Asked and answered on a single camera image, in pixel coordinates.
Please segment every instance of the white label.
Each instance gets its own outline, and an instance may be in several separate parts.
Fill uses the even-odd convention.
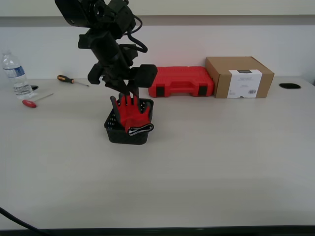
[[[227,98],[256,98],[262,73],[259,70],[230,70],[232,74]]]

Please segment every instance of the red screwdriver handle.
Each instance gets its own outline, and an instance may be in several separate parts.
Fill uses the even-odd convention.
[[[28,101],[28,100],[23,100],[22,103],[27,106],[27,107],[30,107],[30,108],[36,108],[37,105],[36,103],[32,102],[32,101]]]

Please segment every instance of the bottle label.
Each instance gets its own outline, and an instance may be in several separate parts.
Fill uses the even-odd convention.
[[[15,69],[4,69],[8,78],[20,77],[25,74],[23,67],[18,67]]]

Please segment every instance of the cardboard box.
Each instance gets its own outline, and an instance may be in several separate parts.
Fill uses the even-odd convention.
[[[253,57],[207,58],[216,98],[267,97],[275,74]]]

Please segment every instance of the screwdriver shaft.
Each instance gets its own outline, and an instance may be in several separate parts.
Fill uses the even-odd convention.
[[[76,82],[76,81],[74,81],[75,83],[77,83],[77,84],[80,84],[80,85],[84,85],[84,86],[86,86],[86,87],[89,87],[89,85],[86,85],[86,84],[83,84],[83,83],[80,83],[80,82]]]
[[[41,99],[44,99],[44,98],[46,98],[46,97],[50,97],[50,96],[52,96],[52,95],[54,95],[54,94],[52,93],[52,94],[47,95],[47,96],[45,96],[45,97],[42,97],[42,98],[40,98],[40,99],[38,99],[38,100],[35,100],[34,102],[37,102],[37,101],[39,101],[39,100],[41,100]]]

